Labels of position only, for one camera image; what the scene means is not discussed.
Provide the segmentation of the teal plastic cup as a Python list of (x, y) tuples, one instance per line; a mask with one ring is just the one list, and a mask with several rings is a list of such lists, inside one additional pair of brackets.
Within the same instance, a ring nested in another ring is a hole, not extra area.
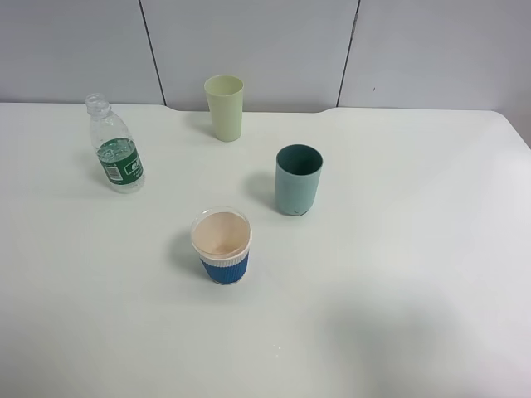
[(292, 144), (276, 155), (275, 204), (280, 213), (302, 216), (314, 204), (323, 157), (316, 149)]

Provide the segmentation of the pale green plastic cup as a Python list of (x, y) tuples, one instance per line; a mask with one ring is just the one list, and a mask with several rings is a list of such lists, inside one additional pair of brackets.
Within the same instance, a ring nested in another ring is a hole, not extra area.
[(241, 136), (244, 83), (233, 75), (216, 75), (204, 84), (214, 133), (222, 142)]

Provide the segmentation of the clear plastic water bottle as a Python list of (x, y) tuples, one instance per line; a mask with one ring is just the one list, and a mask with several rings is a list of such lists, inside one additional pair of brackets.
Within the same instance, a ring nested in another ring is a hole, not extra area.
[(119, 193), (138, 191), (144, 185), (144, 167), (128, 127), (103, 94), (88, 95), (85, 106), (91, 143), (111, 187)]

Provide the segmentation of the blue sleeved glass cup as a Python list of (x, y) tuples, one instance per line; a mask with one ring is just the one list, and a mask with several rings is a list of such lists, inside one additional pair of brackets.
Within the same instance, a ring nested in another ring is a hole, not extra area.
[(234, 284), (245, 275), (252, 229), (240, 211), (228, 206), (203, 211), (192, 224), (191, 241), (204, 269), (215, 283)]

